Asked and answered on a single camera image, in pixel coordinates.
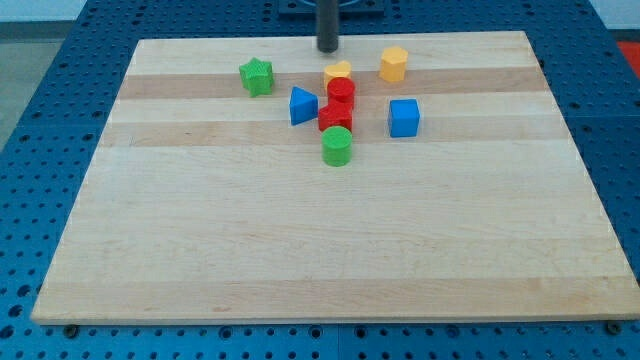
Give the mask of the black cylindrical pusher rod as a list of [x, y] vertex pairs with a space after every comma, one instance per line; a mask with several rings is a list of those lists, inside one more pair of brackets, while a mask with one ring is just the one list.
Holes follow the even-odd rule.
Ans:
[[333, 53], [339, 47], [339, 2], [316, 1], [316, 47], [323, 53]]

